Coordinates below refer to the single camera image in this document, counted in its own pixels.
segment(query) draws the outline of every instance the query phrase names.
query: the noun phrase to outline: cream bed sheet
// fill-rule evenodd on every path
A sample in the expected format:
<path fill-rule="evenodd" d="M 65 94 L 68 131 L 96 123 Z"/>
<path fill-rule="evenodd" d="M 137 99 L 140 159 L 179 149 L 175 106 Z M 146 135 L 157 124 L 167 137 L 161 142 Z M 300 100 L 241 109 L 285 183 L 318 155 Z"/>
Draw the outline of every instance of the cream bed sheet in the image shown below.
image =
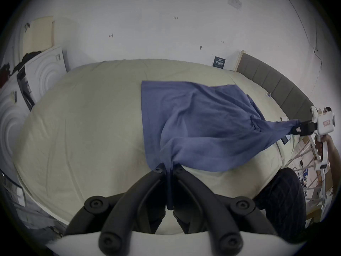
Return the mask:
<path fill-rule="evenodd" d="M 13 157 L 23 188 L 49 214 L 68 223 L 88 197 L 123 193 L 149 172 L 141 118 L 142 80 L 237 84 L 267 120 L 285 116 L 263 88 L 233 71 L 152 59 L 80 66 L 34 106 Z M 278 141 L 226 172 L 186 169 L 216 194 L 253 198 L 284 166 L 297 143 L 297 137 L 286 145 Z"/>

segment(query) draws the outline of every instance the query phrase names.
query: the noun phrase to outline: blue cloth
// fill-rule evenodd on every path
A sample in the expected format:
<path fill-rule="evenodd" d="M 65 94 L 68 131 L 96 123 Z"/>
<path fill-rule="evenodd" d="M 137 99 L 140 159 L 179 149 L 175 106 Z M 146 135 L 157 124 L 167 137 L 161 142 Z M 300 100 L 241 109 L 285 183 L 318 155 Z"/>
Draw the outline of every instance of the blue cloth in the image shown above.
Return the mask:
<path fill-rule="evenodd" d="M 269 122 L 236 85 L 143 81 L 143 136 L 148 166 L 182 164 L 205 171 L 243 165 L 299 121 Z"/>

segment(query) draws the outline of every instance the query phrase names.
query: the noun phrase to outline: dark pants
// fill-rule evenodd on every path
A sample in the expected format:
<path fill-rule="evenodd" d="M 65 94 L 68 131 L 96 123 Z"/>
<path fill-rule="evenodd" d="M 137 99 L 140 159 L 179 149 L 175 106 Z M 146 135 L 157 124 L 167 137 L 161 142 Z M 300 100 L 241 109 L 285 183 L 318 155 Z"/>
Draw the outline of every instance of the dark pants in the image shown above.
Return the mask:
<path fill-rule="evenodd" d="M 293 241 L 304 230 L 305 197 L 292 169 L 279 170 L 253 201 L 260 210 L 265 209 L 267 219 L 284 240 Z"/>

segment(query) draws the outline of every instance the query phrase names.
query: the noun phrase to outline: screw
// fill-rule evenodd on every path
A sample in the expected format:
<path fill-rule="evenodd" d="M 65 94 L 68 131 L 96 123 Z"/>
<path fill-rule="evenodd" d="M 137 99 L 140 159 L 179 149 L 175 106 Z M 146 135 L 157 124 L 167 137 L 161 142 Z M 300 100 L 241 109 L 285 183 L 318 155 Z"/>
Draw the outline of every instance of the screw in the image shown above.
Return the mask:
<path fill-rule="evenodd" d="M 108 254 L 118 252 L 121 249 L 121 238 L 113 233 L 102 233 L 100 243 L 103 244 L 101 249 L 104 249 Z"/>
<path fill-rule="evenodd" d="M 98 208 L 98 207 L 102 207 L 103 205 L 103 202 L 96 199 L 96 200 L 93 200 L 91 203 L 90 203 L 90 207 L 93 207 L 94 209 Z"/>
<path fill-rule="evenodd" d="M 153 172 L 155 172 L 155 173 L 162 173 L 162 170 L 160 168 L 156 168 L 155 170 L 153 170 Z"/>
<path fill-rule="evenodd" d="M 242 210 L 245 210 L 250 206 L 249 203 L 245 200 L 238 201 L 236 205 L 239 209 Z"/>
<path fill-rule="evenodd" d="M 110 238 L 105 238 L 105 239 L 104 239 L 104 243 L 105 243 L 106 245 L 111 245 L 111 244 L 113 243 L 113 241 L 112 241 Z"/>
<path fill-rule="evenodd" d="M 231 250 L 241 249 L 241 239 L 236 234 L 230 234 L 221 238 L 219 242 L 220 250 L 224 253 L 230 252 Z"/>

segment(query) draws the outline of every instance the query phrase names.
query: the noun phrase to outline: upholstered headboard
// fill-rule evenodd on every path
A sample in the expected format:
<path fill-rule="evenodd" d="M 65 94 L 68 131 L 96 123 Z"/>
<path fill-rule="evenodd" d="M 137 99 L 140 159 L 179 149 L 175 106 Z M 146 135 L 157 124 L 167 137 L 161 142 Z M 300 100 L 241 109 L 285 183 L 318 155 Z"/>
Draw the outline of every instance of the upholstered headboard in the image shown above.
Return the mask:
<path fill-rule="evenodd" d="M 236 71 L 259 84 L 281 107 L 289 119 L 308 121 L 311 119 L 308 97 L 287 77 L 266 63 L 242 52 Z"/>

